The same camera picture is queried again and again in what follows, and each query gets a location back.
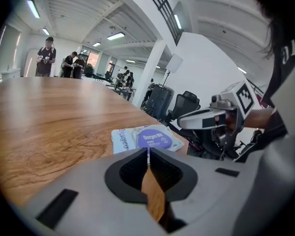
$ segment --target cap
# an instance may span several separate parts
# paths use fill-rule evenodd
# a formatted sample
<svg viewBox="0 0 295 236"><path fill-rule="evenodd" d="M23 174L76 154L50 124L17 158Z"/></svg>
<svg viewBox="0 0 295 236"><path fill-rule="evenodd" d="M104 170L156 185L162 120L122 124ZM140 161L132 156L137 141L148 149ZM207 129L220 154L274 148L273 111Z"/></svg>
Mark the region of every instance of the cap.
<svg viewBox="0 0 295 236"><path fill-rule="evenodd" d="M53 42L54 41L54 38L53 37L48 37L45 41L46 42Z"/></svg>

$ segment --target long hair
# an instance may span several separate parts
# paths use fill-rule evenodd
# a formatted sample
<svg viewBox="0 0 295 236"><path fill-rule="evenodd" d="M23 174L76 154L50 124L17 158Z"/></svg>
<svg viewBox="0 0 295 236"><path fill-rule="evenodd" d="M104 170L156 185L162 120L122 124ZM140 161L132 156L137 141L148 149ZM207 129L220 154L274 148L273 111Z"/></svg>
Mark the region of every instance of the long hair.
<svg viewBox="0 0 295 236"><path fill-rule="evenodd" d="M267 58L283 47L291 32L295 33L295 0L256 0L262 15L269 19Z"/></svg>

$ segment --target white ceiling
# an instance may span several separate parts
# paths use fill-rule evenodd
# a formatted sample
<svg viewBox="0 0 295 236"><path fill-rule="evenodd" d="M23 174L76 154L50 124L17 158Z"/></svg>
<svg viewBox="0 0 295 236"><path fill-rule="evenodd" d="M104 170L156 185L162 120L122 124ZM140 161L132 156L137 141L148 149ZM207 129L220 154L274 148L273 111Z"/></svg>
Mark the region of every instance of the white ceiling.
<svg viewBox="0 0 295 236"><path fill-rule="evenodd" d="M34 34L64 38L91 47L118 59L146 62L156 41L155 35L142 19L121 0L34 0L40 19L34 18L26 0L21 0L14 13ZM108 36L124 32L125 37L110 41ZM159 66L170 56L163 53Z"/></svg>
<svg viewBox="0 0 295 236"><path fill-rule="evenodd" d="M186 0L190 7L192 31L219 46L246 77L261 86L266 84L273 59L263 52L267 43L267 20L254 0Z"/></svg>

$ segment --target purple label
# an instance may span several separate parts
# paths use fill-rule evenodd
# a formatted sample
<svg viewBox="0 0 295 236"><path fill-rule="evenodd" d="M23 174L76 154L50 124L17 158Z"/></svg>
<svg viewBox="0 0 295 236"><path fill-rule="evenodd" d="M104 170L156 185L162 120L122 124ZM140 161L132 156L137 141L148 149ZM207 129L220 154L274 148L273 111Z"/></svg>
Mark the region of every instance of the purple label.
<svg viewBox="0 0 295 236"><path fill-rule="evenodd" d="M146 129L138 136L139 148L169 148L171 145L172 139L159 130Z"/></svg>

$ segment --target wood grain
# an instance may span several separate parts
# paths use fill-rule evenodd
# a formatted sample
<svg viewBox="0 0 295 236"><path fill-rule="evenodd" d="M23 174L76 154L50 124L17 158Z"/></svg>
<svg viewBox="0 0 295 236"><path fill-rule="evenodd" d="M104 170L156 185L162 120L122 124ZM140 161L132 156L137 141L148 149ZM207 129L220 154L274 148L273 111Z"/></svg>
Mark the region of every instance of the wood grain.
<svg viewBox="0 0 295 236"><path fill-rule="evenodd" d="M111 131L159 124L96 82L18 78L0 83L0 189L23 205L78 163L112 155ZM188 142L179 137L185 146ZM142 191L159 220L165 196L148 170Z"/></svg>

